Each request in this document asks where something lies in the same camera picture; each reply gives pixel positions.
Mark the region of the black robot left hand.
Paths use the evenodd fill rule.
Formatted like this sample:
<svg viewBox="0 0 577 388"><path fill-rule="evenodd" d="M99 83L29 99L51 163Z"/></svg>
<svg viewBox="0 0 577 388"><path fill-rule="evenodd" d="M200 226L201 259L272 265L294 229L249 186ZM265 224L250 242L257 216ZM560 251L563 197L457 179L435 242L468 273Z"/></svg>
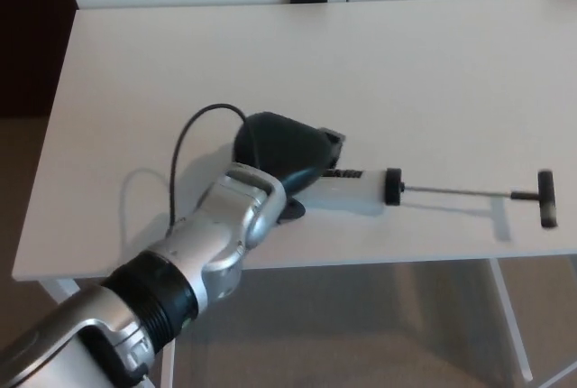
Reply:
<svg viewBox="0 0 577 388"><path fill-rule="evenodd" d="M280 224L302 218L306 208L295 196L336 167L345 135L299 121L261 112L250 115L238 130L233 161L250 165L276 178L287 202Z"/></svg>

